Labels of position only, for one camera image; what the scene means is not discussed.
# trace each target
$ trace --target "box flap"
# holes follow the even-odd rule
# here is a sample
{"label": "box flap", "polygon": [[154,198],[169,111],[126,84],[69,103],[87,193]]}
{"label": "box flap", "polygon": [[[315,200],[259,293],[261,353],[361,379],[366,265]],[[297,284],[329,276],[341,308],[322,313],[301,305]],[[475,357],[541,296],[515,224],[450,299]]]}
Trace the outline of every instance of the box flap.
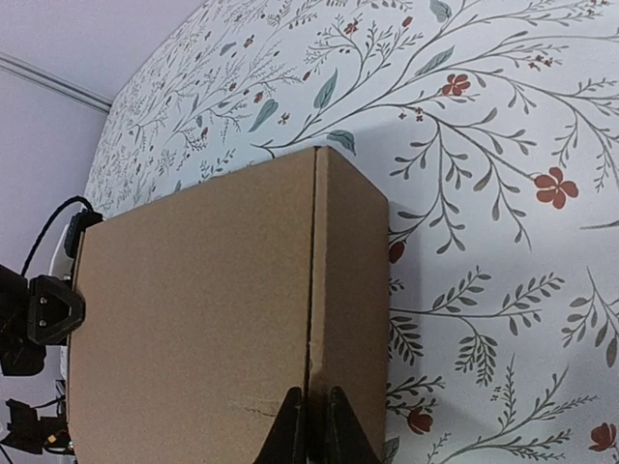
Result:
{"label": "box flap", "polygon": [[316,157],[309,395],[343,387],[376,455],[385,437],[389,205],[344,157]]}

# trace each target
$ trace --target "black cable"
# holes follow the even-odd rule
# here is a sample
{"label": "black cable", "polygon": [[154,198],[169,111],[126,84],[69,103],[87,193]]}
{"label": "black cable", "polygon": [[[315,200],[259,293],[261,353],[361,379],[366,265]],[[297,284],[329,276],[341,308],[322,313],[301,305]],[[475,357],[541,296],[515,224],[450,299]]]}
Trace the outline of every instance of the black cable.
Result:
{"label": "black cable", "polygon": [[32,245],[32,248],[30,248],[30,252],[28,253],[28,257],[26,258],[26,261],[23,263],[23,268],[21,269],[21,276],[22,277],[26,276],[26,272],[28,271],[28,268],[30,267],[30,263],[32,261],[32,258],[34,257],[35,253],[37,252],[37,248],[39,248],[39,245],[43,241],[43,238],[44,238],[45,234],[47,233],[47,230],[51,226],[52,222],[54,220],[56,220],[56,218],[58,218],[58,216],[63,211],[65,211],[68,207],[70,207],[74,203],[81,203],[82,205],[84,205],[86,207],[86,209],[88,211],[94,211],[93,205],[91,205],[90,201],[88,201],[83,196],[74,196],[73,198],[69,198],[62,205],[60,205],[58,208],[56,208],[56,211],[54,211],[52,213],[52,215],[49,217],[49,219],[47,220],[47,222],[43,226],[43,229],[41,229],[41,233],[39,234],[39,237],[37,237],[37,240],[35,241],[35,244]]}
{"label": "black cable", "polygon": [[63,449],[62,451],[59,451],[59,450],[56,450],[56,449],[45,448],[45,451],[48,452],[49,454],[57,454],[59,456],[71,456],[71,455],[73,455],[73,453],[69,452],[68,449]]}
{"label": "black cable", "polygon": [[0,451],[2,451],[2,453],[4,454],[4,457],[7,460],[7,463],[8,464],[13,464],[13,461],[12,461],[11,457],[9,456],[9,454],[7,453],[7,451],[4,449],[4,447],[2,445],[0,445]]}
{"label": "black cable", "polygon": [[51,401],[48,401],[45,404],[39,405],[39,406],[35,406],[33,409],[43,409],[43,408],[47,408],[49,406],[52,406],[56,403],[60,403],[62,401],[65,400],[65,395],[63,394],[62,396],[57,397],[56,399],[52,399]]}

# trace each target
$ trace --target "ceiling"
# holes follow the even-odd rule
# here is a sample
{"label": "ceiling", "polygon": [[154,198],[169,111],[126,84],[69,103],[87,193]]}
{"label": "ceiling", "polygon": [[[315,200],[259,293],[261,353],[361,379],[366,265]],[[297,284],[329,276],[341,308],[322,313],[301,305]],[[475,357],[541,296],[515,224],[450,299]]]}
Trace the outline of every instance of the ceiling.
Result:
{"label": "ceiling", "polygon": [[204,0],[2,0],[0,51],[112,100]]}

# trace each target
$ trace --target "white wall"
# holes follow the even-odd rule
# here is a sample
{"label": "white wall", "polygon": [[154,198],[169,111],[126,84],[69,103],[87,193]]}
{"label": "white wall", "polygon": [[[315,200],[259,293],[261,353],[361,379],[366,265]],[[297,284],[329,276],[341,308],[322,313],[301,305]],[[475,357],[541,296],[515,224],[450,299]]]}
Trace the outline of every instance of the white wall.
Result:
{"label": "white wall", "polygon": [[2,0],[0,51],[113,99],[204,0]]}
{"label": "white wall", "polygon": [[[0,102],[0,263],[19,272],[47,217],[65,199],[83,193],[105,115],[3,72]],[[47,272],[70,215],[50,230],[31,276]],[[58,360],[57,353],[49,354],[44,372],[36,377],[0,377],[0,401],[53,399]],[[15,464],[57,462],[50,456],[9,453]]]}

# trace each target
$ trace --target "ceiling molding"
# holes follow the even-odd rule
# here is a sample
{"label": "ceiling molding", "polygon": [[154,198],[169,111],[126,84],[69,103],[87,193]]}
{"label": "ceiling molding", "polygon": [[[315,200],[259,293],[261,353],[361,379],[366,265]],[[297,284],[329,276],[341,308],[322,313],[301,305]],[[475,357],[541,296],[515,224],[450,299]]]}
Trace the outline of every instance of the ceiling molding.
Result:
{"label": "ceiling molding", "polygon": [[101,97],[93,92],[82,89],[75,84],[71,84],[60,77],[35,68],[28,63],[7,55],[0,51],[0,71],[10,73],[27,80],[33,84],[45,87],[45,89],[56,92],[64,97],[76,102],[85,104],[103,113],[109,113],[112,101]]}

